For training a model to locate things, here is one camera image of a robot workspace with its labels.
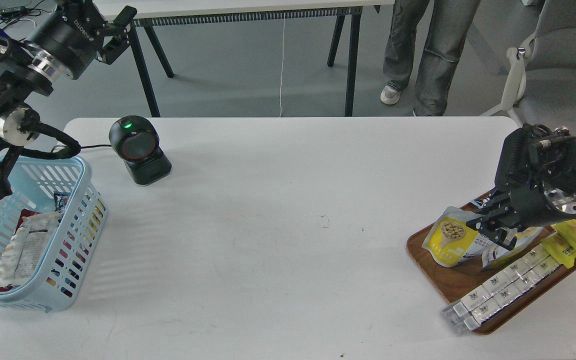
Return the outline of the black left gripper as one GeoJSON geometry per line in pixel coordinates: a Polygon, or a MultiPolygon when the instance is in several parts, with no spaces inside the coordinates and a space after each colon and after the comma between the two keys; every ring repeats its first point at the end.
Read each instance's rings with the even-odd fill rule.
{"type": "Polygon", "coordinates": [[[57,0],[55,10],[26,41],[59,60],[77,80],[95,58],[111,65],[130,47],[128,32],[137,13],[125,6],[109,23],[92,0],[57,0]]]}

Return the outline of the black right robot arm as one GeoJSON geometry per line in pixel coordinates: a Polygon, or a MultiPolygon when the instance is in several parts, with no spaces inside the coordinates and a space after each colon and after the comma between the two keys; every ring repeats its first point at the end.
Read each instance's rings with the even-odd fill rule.
{"type": "Polygon", "coordinates": [[[503,141],[494,188],[466,225],[494,244],[513,249],[511,231],[576,218],[576,136],[528,123],[503,141]]]}

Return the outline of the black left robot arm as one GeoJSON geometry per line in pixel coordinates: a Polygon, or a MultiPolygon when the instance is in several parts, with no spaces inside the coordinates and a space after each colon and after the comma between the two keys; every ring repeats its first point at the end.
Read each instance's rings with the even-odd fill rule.
{"type": "Polygon", "coordinates": [[[50,96],[60,75],[77,80],[94,60],[114,63],[130,47],[137,12],[125,6],[107,21],[91,0],[57,0],[26,39],[0,28],[0,201],[13,193],[9,175],[19,157],[61,160],[82,150],[73,137],[41,122],[26,98],[50,96]]]}

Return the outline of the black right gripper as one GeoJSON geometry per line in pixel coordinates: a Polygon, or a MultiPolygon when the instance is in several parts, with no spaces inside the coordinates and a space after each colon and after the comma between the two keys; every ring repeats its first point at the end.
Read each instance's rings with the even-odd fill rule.
{"type": "Polygon", "coordinates": [[[576,218],[576,136],[524,125],[505,138],[490,193],[466,226],[507,250],[518,230],[576,218]]]}

